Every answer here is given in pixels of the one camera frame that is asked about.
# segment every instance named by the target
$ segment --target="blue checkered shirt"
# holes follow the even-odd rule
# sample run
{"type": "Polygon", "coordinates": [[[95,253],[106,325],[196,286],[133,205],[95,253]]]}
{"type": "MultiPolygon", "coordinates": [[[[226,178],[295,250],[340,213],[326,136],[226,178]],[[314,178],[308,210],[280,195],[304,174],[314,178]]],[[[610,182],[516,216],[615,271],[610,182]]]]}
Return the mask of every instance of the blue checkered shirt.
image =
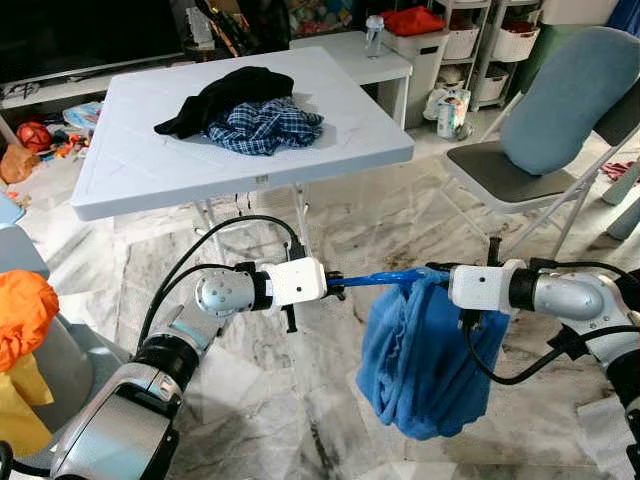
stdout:
{"type": "Polygon", "coordinates": [[[246,102],[224,112],[206,131],[213,143],[245,155],[272,155],[284,145],[308,147],[322,135],[322,115],[300,110],[291,97],[246,102]]]}

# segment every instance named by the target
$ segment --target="marble floor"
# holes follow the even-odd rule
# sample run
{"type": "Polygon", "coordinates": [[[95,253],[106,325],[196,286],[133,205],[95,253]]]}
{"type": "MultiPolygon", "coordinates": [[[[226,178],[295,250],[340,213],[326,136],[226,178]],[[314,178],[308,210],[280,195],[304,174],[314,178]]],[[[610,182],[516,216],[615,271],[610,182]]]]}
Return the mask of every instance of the marble floor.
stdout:
{"type": "MultiPolygon", "coordinates": [[[[472,115],[474,138],[494,115],[472,115]]],[[[410,134],[416,141],[411,162],[310,185],[312,250],[327,268],[364,274],[427,261],[475,262],[485,257],[480,238],[435,195],[444,178],[439,160],[453,145],[427,128],[410,134]]],[[[580,171],[605,148],[590,138],[570,168],[580,171]]],[[[616,160],[632,160],[637,150],[638,142],[627,145],[616,160]]],[[[189,205],[181,205],[80,222],[69,205],[80,166],[58,161],[19,185],[32,197],[20,225],[51,268],[50,281],[64,315],[132,350],[155,288],[196,240],[194,227],[200,220],[189,205]]],[[[608,182],[598,179],[559,258],[638,268],[640,231],[624,243],[602,233],[637,198],[638,190],[622,205],[610,207],[599,200],[608,182]]],[[[496,215],[463,188],[453,192],[486,231],[504,237],[534,216],[496,215]]],[[[238,210],[295,224],[288,189],[240,195],[237,202],[233,197],[215,201],[219,218],[238,210]]],[[[556,235],[553,227],[541,230],[515,253],[521,258],[548,254],[556,235]]],[[[232,261],[283,253],[281,233],[268,225],[223,233],[221,238],[232,261]]],[[[215,252],[206,244],[195,261],[215,261],[215,252]]],[[[184,301],[192,288],[193,280],[185,282],[168,303],[184,301]]],[[[355,290],[344,302],[329,298],[298,306],[296,334],[285,333],[280,316],[237,316],[188,389],[188,406],[178,419],[182,442],[170,478],[608,478],[578,442],[577,407],[611,394],[588,358],[562,358],[515,387],[494,384],[486,416],[454,438],[418,442],[381,425],[354,383],[367,311],[379,292],[355,290]]],[[[504,341],[499,372],[521,370],[539,358],[557,329],[552,319],[518,316],[504,341]]]]}

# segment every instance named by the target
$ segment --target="folding chair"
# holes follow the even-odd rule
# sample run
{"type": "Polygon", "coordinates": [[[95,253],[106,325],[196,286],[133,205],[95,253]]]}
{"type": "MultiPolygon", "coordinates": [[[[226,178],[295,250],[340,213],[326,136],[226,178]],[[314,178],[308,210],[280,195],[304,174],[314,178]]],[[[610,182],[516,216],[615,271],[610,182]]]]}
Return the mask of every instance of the folding chair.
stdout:
{"type": "Polygon", "coordinates": [[[610,148],[577,178],[565,170],[540,176],[530,175],[511,162],[500,142],[485,141],[505,121],[508,121],[510,113],[523,98],[522,93],[514,97],[483,135],[480,143],[454,148],[447,152],[444,167],[449,173],[449,178],[439,192],[487,242],[489,238],[485,232],[447,194],[446,188],[454,180],[463,184],[485,205],[499,213],[512,214],[546,207],[537,220],[530,223],[511,244],[505,245],[501,255],[506,256],[535,229],[550,222],[560,230],[560,237],[552,251],[552,257],[555,258],[587,198],[598,169],[640,129],[640,80],[636,81],[595,125],[593,130],[609,144],[610,148]],[[575,201],[573,209],[564,225],[559,225],[550,217],[563,203],[570,201],[575,201]]]}

